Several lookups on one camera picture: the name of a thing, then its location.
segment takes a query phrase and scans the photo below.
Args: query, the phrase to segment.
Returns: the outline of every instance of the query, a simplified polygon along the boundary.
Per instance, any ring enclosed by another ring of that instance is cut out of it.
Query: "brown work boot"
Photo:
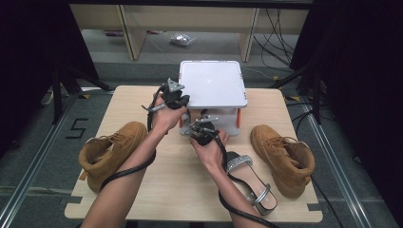
[[[80,180],[87,176],[89,188],[99,193],[104,180],[122,166],[146,135],[144,124],[130,122],[111,136],[89,139],[78,157],[85,170]]]
[[[272,171],[279,192],[287,198],[297,198],[305,190],[315,169],[315,158],[305,142],[281,137],[268,125],[252,129],[251,144]]]

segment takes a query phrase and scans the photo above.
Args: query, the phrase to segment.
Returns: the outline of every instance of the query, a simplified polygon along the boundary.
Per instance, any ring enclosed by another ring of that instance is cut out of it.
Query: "white box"
[[[182,95],[190,96],[187,108],[192,122],[204,110],[203,115],[218,118],[212,122],[216,129],[222,128],[230,136],[240,133],[240,110],[248,100],[238,62],[183,61],[179,84],[184,86]],[[181,134],[188,133],[189,125],[181,122]]]

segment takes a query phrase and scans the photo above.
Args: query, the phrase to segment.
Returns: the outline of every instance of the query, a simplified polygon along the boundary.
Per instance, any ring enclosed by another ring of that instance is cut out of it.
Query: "sandal strap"
[[[246,162],[250,166],[252,166],[253,162],[252,159],[248,155],[242,155],[239,157],[234,158],[233,160],[229,161],[227,164],[227,172],[231,171],[233,168],[237,167],[239,164]]]
[[[258,203],[260,203],[264,198],[266,198],[267,194],[270,192],[270,184],[267,183],[266,189],[260,194],[258,198],[256,198],[252,203],[252,206],[256,206]]]

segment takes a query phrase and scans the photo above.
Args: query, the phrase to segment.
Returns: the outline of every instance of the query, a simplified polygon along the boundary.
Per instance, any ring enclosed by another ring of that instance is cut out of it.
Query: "wooden table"
[[[146,125],[146,112],[155,86],[118,86],[100,125],[97,137],[111,135],[131,121]],[[278,207],[265,216],[273,222],[320,222],[323,218],[312,183],[298,199],[285,198],[276,188],[269,166],[252,148],[249,134],[258,124],[272,126],[281,136],[296,138],[282,94],[277,89],[247,88],[248,106],[241,111],[240,134],[230,138],[227,151],[249,155],[253,168],[263,182],[269,182]],[[237,187],[246,194],[245,188]],[[83,219],[96,198],[86,181],[77,180],[71,194],[80,202],[70,202],[66,217]],[[230,221],[221,205],[215,183],[204,171],[189,140],[181,136],[179,126],[169,131],[157,147],[157,158],[144,176],[139,194],[126,219],[172,221]]]

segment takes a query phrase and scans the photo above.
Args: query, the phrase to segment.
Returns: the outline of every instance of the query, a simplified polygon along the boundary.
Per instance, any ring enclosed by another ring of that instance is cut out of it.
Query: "person's left hand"
[[[219,129],[219,131],[219,138],[221,139],[222,145],[226,146],[229,136],[223,129]],[[222,169],[222,152],[217,142],[212,140],[209,144],[203,146],[200,145],[196,140],[190,138],[190,144],[192,144],[193,148],[195,148],[199,160],[204,167],[207,168],[207,170],[211,171],[212,169]]]
[[[162,94],[158,94],[158,98],[155,102],[155,106],[164,104]],[[163,131],[165,134],[168,133],[170,129],[175,127],[179,119],[184,113],[186,113],[186,107],[181,107],[179,109],[171,109],[168,106],[158,110],[154,113],[152,118],[152,128]]]

